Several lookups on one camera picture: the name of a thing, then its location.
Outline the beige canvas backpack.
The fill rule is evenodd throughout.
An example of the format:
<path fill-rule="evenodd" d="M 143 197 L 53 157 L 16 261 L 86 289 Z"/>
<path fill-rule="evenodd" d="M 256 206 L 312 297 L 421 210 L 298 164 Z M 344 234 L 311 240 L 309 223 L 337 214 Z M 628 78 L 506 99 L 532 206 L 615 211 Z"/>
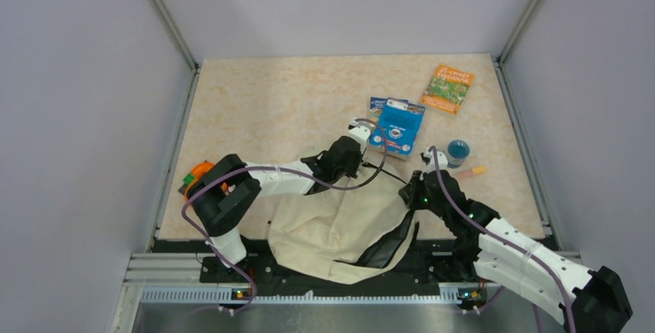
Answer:
<path fill-rule="evenodd" d="M 266 240 L 276 262 L 301 274 L 356 284 L 395 267 L 416 237 L 418 219 L 399 195 L 408 180 L 397 158 L 371 153 L 357 178 L 314 195 L 286 194 L 265 205 Z"/>

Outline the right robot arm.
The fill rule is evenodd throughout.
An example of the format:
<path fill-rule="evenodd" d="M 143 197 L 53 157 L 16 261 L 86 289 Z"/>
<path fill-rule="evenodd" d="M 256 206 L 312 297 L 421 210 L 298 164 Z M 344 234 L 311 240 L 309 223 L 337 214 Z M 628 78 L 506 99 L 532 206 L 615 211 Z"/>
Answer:
<path fill-rule="evenodd" d="M 480 277 L 524 298 L 567 332 L 620 332 L 633 309 L 619 275 L 590 269 L 512 226 L 490 206 L 466 197 L 445 171 L 415 171 L 399 190 L 409 209 L 428 210 L 456 237 L 453 271 Z"/>

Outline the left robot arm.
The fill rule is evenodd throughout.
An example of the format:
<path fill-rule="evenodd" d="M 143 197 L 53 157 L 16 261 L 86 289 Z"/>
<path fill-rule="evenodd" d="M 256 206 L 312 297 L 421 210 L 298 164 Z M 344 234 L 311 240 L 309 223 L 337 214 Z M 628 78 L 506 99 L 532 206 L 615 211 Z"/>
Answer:
<path fill-rule="evenodd" d="M 203 162 L 193 168 L 184 197 L 209 245 L 220 254 L 221 275 L 233 282 L 246 275 L 247 252 L 238 225 L 256 199 L 334 189 L 341 178 L 357 176 L 364 152 L 365 141 L 348 135 L 326 151 L 285 165 L 256 165 L 230 154 L 215 164 Z"/>

